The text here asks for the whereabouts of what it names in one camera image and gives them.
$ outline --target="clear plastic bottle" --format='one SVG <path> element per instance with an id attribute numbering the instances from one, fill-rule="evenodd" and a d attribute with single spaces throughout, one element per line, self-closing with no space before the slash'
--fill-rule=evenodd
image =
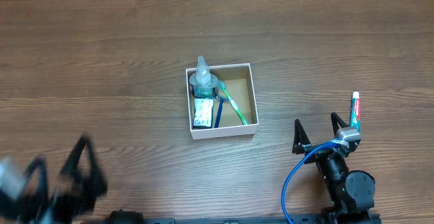
<path id="1" fill-rule="evenodd" d="M 196 73 L 190 76 L 189 81 L 196 98 L 216 97 L 215 89 L 218 87 L 218 78 L 210 73 L 210 68 L 203 56 L 197 58 Z"/>

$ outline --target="toothbrush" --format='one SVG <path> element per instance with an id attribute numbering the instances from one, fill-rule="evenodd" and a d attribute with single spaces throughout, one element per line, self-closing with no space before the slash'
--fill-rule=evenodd
<path id="1" fill-rule="evenodd" d="M 239 110 L 239 107 L 237 103 L 229 96 L 228 92 L 226 91 L 226 85 L 222 80 L 218 81 L 219 88 L 226 94 L 226 97 L 229 99 L 229 102 L 232 105 L 232 108 L 238 113 L 238 116 L 241 118 L 241 121 L 243 122 L 243 125 L 248 125 L 249 123 L 244 118 L 243 114 Z"/>

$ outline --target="open box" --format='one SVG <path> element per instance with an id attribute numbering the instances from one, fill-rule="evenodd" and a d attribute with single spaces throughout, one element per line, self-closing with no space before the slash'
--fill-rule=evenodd
<path id="1" fill-rule="evenodd" d="M 196 68 L 185 70 L 187 98 L 189 102 L 190 132 L 193 139 L 254 134 L 259 125 L 259 120 L 258 112 L 256 110 L 256 99 L 250 64 L 230 64 L 210 67 L 210 72 L 224 81 L 229 95 L 237 103 L 245 119 L 249 122 L 248 125 L 243 125 L 231 104 L 224 102 L 220 125 L 218 128 L 193 128 L 193 118 L 195 117 L 195 97 L 192 93 L 189 78 L 194 72 L 196 72 Z M 219 100 L 214 99 L 213 126 L 216 121 L 219 102 Z"/>

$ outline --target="toothpaste tube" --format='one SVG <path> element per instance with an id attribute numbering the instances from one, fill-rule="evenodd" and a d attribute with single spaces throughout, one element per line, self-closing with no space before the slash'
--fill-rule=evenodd
<path id="1" fill-rule="evenodd" d="M 359 92 L 353 92 L 351 100 L 350 126 L 354 126 L 360 132 L 360 98 Z"/>

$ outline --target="wood grain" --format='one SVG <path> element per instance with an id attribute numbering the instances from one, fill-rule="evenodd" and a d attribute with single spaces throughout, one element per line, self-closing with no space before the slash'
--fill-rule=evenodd
<path id="1" fill-rule="evenodd" d="M 376 178 L 385 223 L 434 218 L 434 0 L 0 1 L 0 145 L 51 185 L 89 132 L 109 192 L 93 217 L 282 217 L 294 120 L 330 139 L 361 92 L 352 170 Z M 192 141 L 184 70 L 249 62 L 254 136 Z M 314 166 L 290 184 L 289 212 L 330 205 Z"/>

